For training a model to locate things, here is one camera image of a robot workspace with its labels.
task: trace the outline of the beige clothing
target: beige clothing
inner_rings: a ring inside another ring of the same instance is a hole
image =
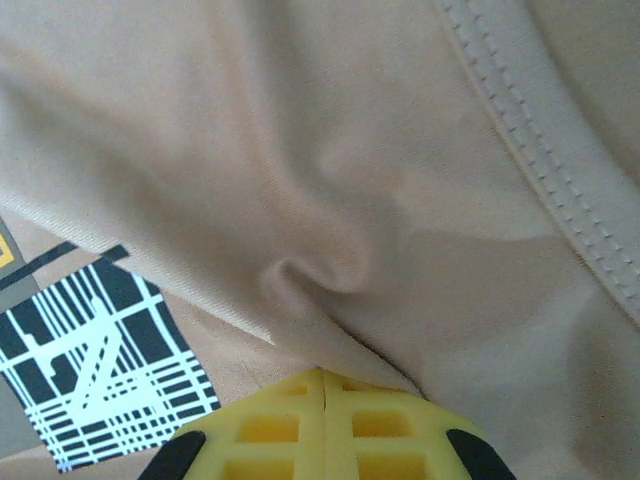
[[[124,244],[223,404],[315,364],[467,416],[519,479],[635,478],[640,192],[521,3],[0,5],[5,220],[27,257]]]

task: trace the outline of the stitched seam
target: stitched seam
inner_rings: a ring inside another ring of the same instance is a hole
[[[563,163],[559,162],[555,158],[554,151],[547,144],[544,134],[538,128],[536,124],[536,120],[531,114],[531,111],[527,105],[526,100],[524,99],[522,94],[519,92],[519,90],[516,88],[513,80],[511,80],[511,78],[509,77],[508,67],[500,61],[498,49],[495,47],[495,45],[491,41],[491,33],[487,28],[485,28],[480,24],[480,20],[482,19],[482,14],[478,13],[477,11],[474,11],[475,9],[472,8],[471,6],[473,3],[474,3],[473,0],[463,0],[463,2],[461,2],[461,6],[468,8],[469,11],[471,12],[472,14],[471,16],[473,17],[473,25],[475,26],[477,31],[480,33],[482,41],[484,41],[484,43],[486,44],[486,50],[489,52],[487,58],[491,63],[491,65],[497,70],[500,79],[504,82],[506,86],[506,90],[512,95],[513,99],[516,101],[516,103],[520,107],[521,113],[524,115],[524,118],[526,119],[525,127],[528,128],[531,131],[531,133],[534,134],[534,137],[536,139],[535,146],[538,147],[537,148],[538,151],[541,152],[543,155],[547,156],[551,160],[551,163],[554,167],[556,175],[560,177],[559,178],[560,181],[564,183],[564,185],[567,187],[567,190],[571,192],[574,199],[577,201],[578,205],[584,212],[585,216],[593,225],[594,230],[601,235],[602,243],[605,244],[605,246],[608,244],[609,247],[613,249],[613,253],[617,257],[619,257],[619,259],[624,263],[624,265],[626,265],[631,270],[631,272],[633,272],[636,278],[640,279],[640,270],[637,268],[635,262],[625,253],[624,248],[614,239],[614,235],[605,228],[604,222],[596,218],[596,216],[593,213],[593,209],[584,200],[582,192],[580,192],[574,185],[573,180],[571,179],[569,174],[566,172],[565,166],[563,165]],[[478,75],[480,82],[482,83],[484,89],[486,90],[489,100],[491,101],[491,104],[496,109],[500,117],[503,118],[505,125],[507,125],[508,122],[505,120],[504,117],[508,113],[507,110],[509,109],[509,107],[506,107],[506,109],[504,109],[499,107],[496,104],[496,99],[499,95],[499,92],[492,91],[490,85],[488,85],[487,83],[487,76],[483,75],[480,71],[478,71],[478,68],[477,68],[478,57],[474,56],[473,53],[470,52],[468,49],[469,45],[471,44],[471,41],[469,39],[465,39],[462,37],[462,34],[461,34],[462,24],[454,16],[453,5],[452,4],[446,5],[444,10],[446,14],[449,15],[453,23],[453,30],[456,36],[458,37],[461,47],[465,51],[465,54],[468,56],[469,63],[474,68],[475,73]],[[526,138],[523,138],[522,140],[518,140],[517,138],[515,138],[515,135],[514,135],[516,131],[519,130],[520,128],[521,127],[519,126],[513,125],[511,127],[508,127],[507,131],[513,137],[513,139],[516,140],[516,144],[518,148],[520,150],[523,150],[528,146],[527,145],[528,142]],[[531,158],[529,155],[526,155],[526,153],[525,153],[525,156],[527,157],[527,166],[530,167],[532,172],[538,177],[539,183],[545,189],[549,197],[553,200],[555,209],[558,211],[560,216],[565,220],[566,224],[574,233],[575,237],[584,245],[586,252],[589,255],[591,255],[591,257],[594,259],[594,261],[599,266],[599,268],[611,279],[613,284],[622,292],[622,294],[628,301],[638,302],[638,300],[640,300],[640,298],[638,297],[638,294],[628,291],[629,286],[625,285],[623,282],[620,281],[620,279],[615,274],[615,270],[610,266],[608,266],[607,262],[605,262],[605,257],[599,254],[595,250],[595,245],[591,241],[589,241],[587,238],[585,238],[584,230],[577,228],[574,225],[574,217],[566,213],[566,206],[556,198],[557,192],[552,188],[550,188],[545,182],[548,174],[545,174],[543,172],[543,169],[539,167],[538,162],[535,158]],[[633,308],[636,311],[640,312],[640,308],[636,306],[633,306]]]

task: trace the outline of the black rubber tip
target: black rubber tip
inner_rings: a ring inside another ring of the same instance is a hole
[[[449,430],[447,438],[472,480],[516,480],[491,445],[463,430]]]
[[[138,480],[183,480],[206,440],[207,436],[200,431],[170,440],[156,453]]]

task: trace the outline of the yellow printed mark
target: yellow printed mark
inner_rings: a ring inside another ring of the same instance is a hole
[[[6,267],[14,260],[15,258],[9,249],[9,245],[7,245],[7,241],[0,233],[0,268]]]

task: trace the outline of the black and white printed graphic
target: black and white printed graphic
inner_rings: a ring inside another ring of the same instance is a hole
[[[0,372],[61,472],[220,407],[158,288],[106,260],[0,314]]]

